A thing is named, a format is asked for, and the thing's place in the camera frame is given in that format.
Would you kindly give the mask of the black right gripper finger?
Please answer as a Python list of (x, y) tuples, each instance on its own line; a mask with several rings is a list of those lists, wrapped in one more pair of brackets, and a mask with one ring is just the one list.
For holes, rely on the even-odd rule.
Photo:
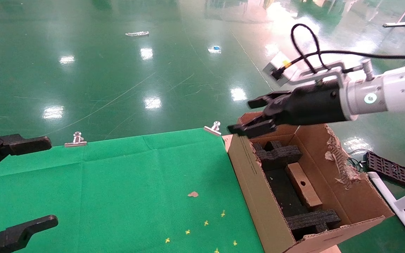
[(234, 124), (228, 126), (231, 134), (246, 136), (247, 138), (256, 138), (277, 130), (277, 124), (270, 117), (256, 117), (248, 123)]
[(265, 107), (268, 104), (270, 104), (274, 99), (280, 96), (289, 95), (290, 93), (291, 91), (273, 91), (265, 94), (264, 96), (259, 96), (255, 99), (249, 100), (247, 104), (250, 109)]

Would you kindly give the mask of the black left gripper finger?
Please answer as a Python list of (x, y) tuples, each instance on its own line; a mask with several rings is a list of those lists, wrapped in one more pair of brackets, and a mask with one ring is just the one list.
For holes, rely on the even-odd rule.
[(46, 151), (52, 148), (50, 139), (46, 136), (25, 139), (19, 134), (0, 136), (0, 162), (11, 156)]
[(47, 215), (11, 226), (0, 232), (0, 253), (13, 253), (27, 246), (32, 235), (58, 226), (55, 215)]

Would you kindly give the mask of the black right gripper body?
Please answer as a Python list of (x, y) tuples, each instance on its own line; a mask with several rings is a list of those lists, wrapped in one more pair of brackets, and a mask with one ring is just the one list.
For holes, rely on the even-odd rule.
[(339, 84), (330, 80), (322, 85), (295, 88), (265, 106), (263, 115), (277, 125), (315, 125), (347, 121), (340, 100)]

